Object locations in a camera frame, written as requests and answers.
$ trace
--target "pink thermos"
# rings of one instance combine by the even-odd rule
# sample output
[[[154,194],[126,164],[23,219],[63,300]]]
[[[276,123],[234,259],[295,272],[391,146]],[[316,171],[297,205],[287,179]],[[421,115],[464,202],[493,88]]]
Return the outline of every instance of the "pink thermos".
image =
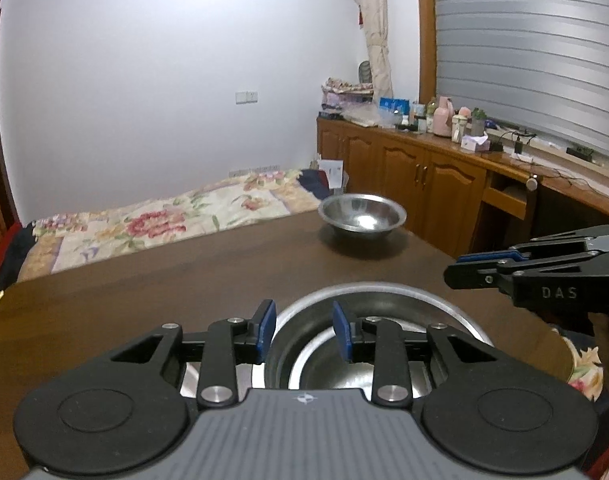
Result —
[[[451,99],[440,96],[440,105],[433,115],[433,133],[440,137],[451,137],[451,118],[454,116],[454,105]]]

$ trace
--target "floral bedspread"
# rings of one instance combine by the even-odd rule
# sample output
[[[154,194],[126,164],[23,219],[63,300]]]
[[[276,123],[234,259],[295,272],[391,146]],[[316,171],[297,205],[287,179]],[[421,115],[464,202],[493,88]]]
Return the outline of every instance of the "floral bedspread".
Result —
[[[597,400],[602,393],[604,384],[598,347],[587,348],[578,352],[569,338],[563,336],[563,341],[567,343],[573,356],[573,372],[568,383],[589,400]]]
[[[315,210],[319,200],[300,185],[299,175],[297,170],[248,174],[164,200],[38,220],[33,230],[37,243],[18,280]]]

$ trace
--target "white wall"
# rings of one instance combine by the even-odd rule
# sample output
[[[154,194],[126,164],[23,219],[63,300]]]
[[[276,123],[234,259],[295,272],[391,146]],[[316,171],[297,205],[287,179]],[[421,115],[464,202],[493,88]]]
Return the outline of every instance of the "white wall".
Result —
[[[320,84],[357,79],[366,59],[357,19],[353,0],[2,0],[0,129],[20,219],[307,166]],[[244,90],[258,104],[235,105]]]
[[[393,94],[412,102],[420,91],[420,9],[418,0],[387,0],[389,63]]]

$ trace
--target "bottle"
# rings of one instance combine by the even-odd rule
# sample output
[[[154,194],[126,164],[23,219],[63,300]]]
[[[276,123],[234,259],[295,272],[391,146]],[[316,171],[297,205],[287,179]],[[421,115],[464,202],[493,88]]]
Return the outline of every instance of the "bottle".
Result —
[[[433,114],[438,108],[438,102],[436,97],[432,97],[431,101],[427,104],[427,131],[428,133],[433,133]]]
[[[454,115],[451,118],[451,140],[460,144],[463,140],[466,127],[467,117],[464,115]]]
[[[433,134],[440,137],[451,137],[451,118],[454,116],[454,106],[451,99],[440,96],[440,106],[433,115]]]

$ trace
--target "bed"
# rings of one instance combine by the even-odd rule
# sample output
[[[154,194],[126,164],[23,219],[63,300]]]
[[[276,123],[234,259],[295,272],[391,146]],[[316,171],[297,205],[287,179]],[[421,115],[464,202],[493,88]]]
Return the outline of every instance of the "bed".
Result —
[[[20,228],[5,248],[0,290],[15,281],[314,210],[328,194],[319,171],[251,173],[171,198],[39,219]]]

